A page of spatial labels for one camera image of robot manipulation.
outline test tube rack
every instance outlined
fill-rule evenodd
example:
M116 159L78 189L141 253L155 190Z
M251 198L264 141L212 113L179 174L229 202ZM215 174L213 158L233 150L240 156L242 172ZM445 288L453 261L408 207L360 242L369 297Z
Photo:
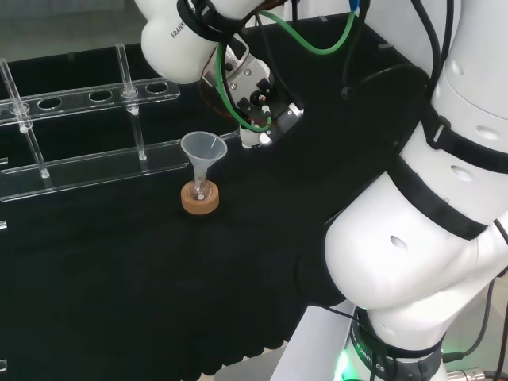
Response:
M0 59L0 74L10 96L0 101L0 128L18 125L35 161L25 167L2 169L8 167L9 160L0 159L0 202L173 171L188 165L188 159L179 149L179 140L145 145L140 126L140 105L177 99L178 86L164 78L132 81L125 46L117 44L116 50L122 83L28 97L19 95L7 61ZM51 162L44 160L34 121L117 107L125 107L129 113L135 148Z

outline clear plastic funnel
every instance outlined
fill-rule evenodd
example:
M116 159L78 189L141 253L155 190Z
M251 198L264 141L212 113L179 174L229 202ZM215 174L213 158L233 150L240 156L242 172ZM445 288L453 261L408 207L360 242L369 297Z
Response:
M188 133L180 145L194 166L194 180L190 184L189 195L195 200L206 200L212 194L206 171L225 156L228 146L217 135L203 131Z

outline circular hole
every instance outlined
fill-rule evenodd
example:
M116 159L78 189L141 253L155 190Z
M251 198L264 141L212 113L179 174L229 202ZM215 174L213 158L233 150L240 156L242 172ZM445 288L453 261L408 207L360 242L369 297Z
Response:
M462 70L462 67L455 60L452 61L452 71L457 75L464 75L464 70Z
M396 237L396 236L391 236L390 237L390 241L391 243L396 247L396 248L401 248L402 250L406 250L407 251L407 244L406 242L404 242L403 240L401 240L400 238Z
M109 90L95 91L94 93L90 94L90 100L94 102L105 102L112 96L113 94Z
M485 125L479 125L476 127L476 131L478 134L488 140L497 140L499 139L499 133L492 129L491 127L486 127Z
M50 99L42 99L37 103L40 109L42 110L54 110L56 107L62 104L62 100L60 98L50 98Z
M146 91L150 94L160 94L167 90L167 83L151 83L146 85Z
M457 176L459 180L462 181L472 181L473 174L467 169L463 169L461 167L457 167L456 165L452 165L452 171Z
M395 335L395 330L393 328L386 327L384 324L382 324L382 326L390 335Z

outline black tablecloth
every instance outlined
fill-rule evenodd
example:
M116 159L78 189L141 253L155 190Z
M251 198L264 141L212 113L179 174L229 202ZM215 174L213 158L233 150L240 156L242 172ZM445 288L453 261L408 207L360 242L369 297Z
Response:
M344 22L300 21L298 29L330 46ZM9 229L0 237L0 358L10 379L196 380L279 347L310 302L341 300L326 284L323 225L383 171L415 126L422 82L401 71L346 102L344 51L312 56L276 27L267 31L306 114L273 147L229 142L210 171L221 189L215 213L182 210L191 167L2 205ZM264 59L259 31L248 41ZM353 78L402 60L380 51L381 42L364 34ZM153 76L138 45L128 54L133 78ZM112 48L13 63L12 71L23 95L120 79ZM147 144L234 129L206 108L196 85L181 91L177 101L141 108ZM47 160L133 145L121 109L35 128ZM15 127L0 134L0 156L11 166L32 162Z

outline funnel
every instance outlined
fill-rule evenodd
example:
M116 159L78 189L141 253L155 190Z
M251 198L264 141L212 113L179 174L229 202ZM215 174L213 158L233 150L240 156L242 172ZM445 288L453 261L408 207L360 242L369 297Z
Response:
M226 143L217 135L198 131L188 133L180 142L194 166L194 180L182 189L182 204L192 214L207 214L218 206L218 188L206 179L206 171L228 151Z

